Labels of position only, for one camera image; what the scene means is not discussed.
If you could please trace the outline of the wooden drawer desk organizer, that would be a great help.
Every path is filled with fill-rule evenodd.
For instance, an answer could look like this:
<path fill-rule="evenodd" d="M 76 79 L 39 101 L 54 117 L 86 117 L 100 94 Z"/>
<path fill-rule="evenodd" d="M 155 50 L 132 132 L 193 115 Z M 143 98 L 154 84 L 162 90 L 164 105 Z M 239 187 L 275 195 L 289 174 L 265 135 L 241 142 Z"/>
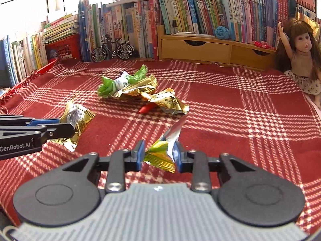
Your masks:
<path fill-rule="evenodd" d="M 275 68 L 275 51 L 253 44 L 219 40 L 198 34 L 165 34 L 157 27 L 159 59 L 240 65 L 257 71 Z"/>

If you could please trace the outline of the silver yellow torn wrapper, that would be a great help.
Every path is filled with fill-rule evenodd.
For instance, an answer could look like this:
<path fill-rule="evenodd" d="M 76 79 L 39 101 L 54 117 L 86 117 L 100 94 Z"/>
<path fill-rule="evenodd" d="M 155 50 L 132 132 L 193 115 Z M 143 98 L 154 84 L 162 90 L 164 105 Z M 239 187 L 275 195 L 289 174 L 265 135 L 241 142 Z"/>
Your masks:
<path fill-rule="evenodd" d="M 185 114 L 177 120 L 145 151 L 145 163 L 170 173 L 175 172 L 179 163 L 179 150 L 175 150 L 175 147 L 188 115 Z"/>

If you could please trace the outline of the row of upright books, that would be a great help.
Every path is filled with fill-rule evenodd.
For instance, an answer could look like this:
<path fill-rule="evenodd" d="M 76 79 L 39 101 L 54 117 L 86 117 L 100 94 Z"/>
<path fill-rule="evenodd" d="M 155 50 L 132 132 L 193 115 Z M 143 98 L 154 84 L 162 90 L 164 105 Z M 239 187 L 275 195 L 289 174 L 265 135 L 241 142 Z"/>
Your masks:
<path fill-rule="evenodd" d="M 161 24 L 158 0 L 115 0 L 109 4 L 78 3 L 80 50 L 83 61 L 92 61 L 103 35 L 128 41 L 132 57 L 158 59 L 157 27 Z"/>

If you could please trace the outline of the orange gold foil wrapper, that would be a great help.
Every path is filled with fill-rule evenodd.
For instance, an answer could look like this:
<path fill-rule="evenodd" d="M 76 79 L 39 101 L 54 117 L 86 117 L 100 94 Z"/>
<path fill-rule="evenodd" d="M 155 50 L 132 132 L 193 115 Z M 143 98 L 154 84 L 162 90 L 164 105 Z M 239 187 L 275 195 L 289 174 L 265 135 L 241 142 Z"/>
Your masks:
<path fill-rule="evenodd" d="M 147 102 L 154 103 L 160 107 L 165 113 L 187 114 L 189 112 L 189 105 L 183 103 L 176 95 L 172 88 L 164 89 L 156 94 L 148 94 L 146 92 L 141 93 L 143 99 Z"/>

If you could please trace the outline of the books on wooden organizer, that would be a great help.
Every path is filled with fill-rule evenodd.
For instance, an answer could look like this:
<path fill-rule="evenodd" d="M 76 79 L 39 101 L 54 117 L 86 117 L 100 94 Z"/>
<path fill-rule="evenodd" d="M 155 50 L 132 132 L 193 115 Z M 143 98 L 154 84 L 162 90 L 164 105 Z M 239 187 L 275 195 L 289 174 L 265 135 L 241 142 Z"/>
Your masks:
<path fill-rule="evenodd" d="M 215 36 L 218 26 L 229 29 L 236 42 L 275 48 L 277 25 L 297 13 L 295 0 L 159 0 L 166 34 Z"/>

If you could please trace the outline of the red plaid tablecloth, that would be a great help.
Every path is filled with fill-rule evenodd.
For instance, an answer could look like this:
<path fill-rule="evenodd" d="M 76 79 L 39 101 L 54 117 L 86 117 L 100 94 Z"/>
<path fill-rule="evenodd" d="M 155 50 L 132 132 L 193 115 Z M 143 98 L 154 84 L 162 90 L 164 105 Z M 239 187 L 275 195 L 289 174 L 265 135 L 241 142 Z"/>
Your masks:
<path fill-rule="evenodd" d="M 1 162 L 1 210 L 13 224 L 19 220 L 12 198 L 25 181 L 88 152 L 106 156 L 141 139 L 150 146 L 176 121 L 159 109 L 139 114 L 142 102 L 97 96 L 102 76 L 115 79 L 141 66 L 137 60 L 60 61 L 1 103 L 4 114 L 38 119 L 62 116 L 69 100 L 95 114 L 73 152 L 50 141 L 41 152 Z M 241 66 L 182 61 L 146 66 L 158 91 L 171 88 L 189 105 L 179 138 L 186 149 L 209 156 L 227 152 L 293 182 L 306 199 L 298 225 L 307 233 L 320 228 L 320 117 L 291 79 L 277 70 Z"/>

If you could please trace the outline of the brown haired doll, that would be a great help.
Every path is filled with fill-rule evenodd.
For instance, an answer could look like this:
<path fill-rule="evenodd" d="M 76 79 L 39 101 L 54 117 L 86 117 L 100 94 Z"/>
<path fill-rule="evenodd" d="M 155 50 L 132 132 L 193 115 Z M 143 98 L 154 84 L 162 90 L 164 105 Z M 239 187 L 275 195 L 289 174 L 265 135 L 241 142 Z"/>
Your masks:
<path fill-rule="evenodd" d="M 314 97 L 320 108 L 320 45 L 312 27 L 305 21 L 289 19 L 277 25 L 280 41 L 276 49 L 276 66 L 295 81 L 302 92 Z"/>

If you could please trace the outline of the green white wrapper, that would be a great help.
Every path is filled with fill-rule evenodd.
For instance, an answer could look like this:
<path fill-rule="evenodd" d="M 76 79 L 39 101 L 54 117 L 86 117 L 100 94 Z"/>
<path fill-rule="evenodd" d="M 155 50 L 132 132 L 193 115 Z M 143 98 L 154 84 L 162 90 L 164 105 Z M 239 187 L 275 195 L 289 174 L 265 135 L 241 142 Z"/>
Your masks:
<path fill-rule="evenodd" d="M 123 71 L 121 76 L 115 80 L 102 76 L 101 84 L 97 89 L 97 94 L 99 97 L 103 98 L 114 95 L 117 91 L 124 89 L 126 86 L 136 84 L 137 82 L 143 80 L 146 77 L 147 71 L 147 66 L 142 65 L 135 74 L 130 75 L 128 72 Z"/>

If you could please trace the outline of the gold yellow snack wrapper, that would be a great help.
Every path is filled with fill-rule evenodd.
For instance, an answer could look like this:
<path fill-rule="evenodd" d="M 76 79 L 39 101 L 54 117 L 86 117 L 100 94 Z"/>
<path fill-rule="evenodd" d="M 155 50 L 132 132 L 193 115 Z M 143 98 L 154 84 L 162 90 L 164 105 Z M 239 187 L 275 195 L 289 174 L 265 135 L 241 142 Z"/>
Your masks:
<path fill-rule="evenodd" d="M 63 137 L 58 139 L 52 139 L 52 142 L 63 145 L 66 149 L 74 152 L 80 136 L 88 127 L 88 124 L 96 114 L 81 104 L 74 103 L 73 100 L 69 100 L 66 104 L 63 115 L 60 117 L 60 123 L 69 123 L 73 126 L 74 133 L 70 137 Z"/>

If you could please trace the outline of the blue yarn rose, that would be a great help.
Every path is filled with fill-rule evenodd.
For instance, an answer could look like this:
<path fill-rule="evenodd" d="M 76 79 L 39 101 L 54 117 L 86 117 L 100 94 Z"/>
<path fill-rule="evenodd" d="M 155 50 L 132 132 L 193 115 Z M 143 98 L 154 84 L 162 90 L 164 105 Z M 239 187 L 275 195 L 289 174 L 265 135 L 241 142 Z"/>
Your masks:
<path fill-rule="evenodd" d="M 220 40 L 228 40 L 230 38 L 229 29 L 224 26 L 218 26 L 215 29 L 214 34 Z"/>

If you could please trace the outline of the stack of flat books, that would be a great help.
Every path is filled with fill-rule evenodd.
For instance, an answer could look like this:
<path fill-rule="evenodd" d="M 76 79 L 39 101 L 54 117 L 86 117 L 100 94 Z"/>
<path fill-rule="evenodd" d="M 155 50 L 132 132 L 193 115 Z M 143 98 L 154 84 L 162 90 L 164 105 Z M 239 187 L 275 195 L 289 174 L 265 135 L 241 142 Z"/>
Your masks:
<path fill-rule="evenodd" d="M 44 29 L 43 35 L 45 44 L 51 44 L 63 38 L 79 33 L 78 14 L 69 14 L 51 23 Z"/>

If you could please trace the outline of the red plastic crate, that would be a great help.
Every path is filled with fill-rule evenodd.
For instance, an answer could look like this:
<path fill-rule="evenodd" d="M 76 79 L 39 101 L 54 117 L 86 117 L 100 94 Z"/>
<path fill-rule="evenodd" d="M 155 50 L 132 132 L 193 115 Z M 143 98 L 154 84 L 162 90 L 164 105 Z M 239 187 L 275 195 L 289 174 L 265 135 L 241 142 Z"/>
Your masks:
<path fill-rule="evenodd" d="M 74 58 L 82 60 L 79 34 L 73 34 L 45 46 L 47 60 Z"/>

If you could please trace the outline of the miniature black bicycle model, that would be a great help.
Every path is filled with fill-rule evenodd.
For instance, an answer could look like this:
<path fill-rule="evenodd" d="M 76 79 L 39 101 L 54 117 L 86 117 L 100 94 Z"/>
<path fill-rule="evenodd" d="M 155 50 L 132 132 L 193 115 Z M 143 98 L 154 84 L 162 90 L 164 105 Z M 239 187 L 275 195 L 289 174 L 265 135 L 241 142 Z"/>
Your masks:
<path fill-rule="evenodd" d="M 128 60 L 133 56 L 133 53 L 134 47 L 128 41 L 120 41 L 120 38 L 112 41 L 110 37 L 103 35 L 101 46 L 92 50 L 91 59 L 96 63 L 115 57 Z"/>

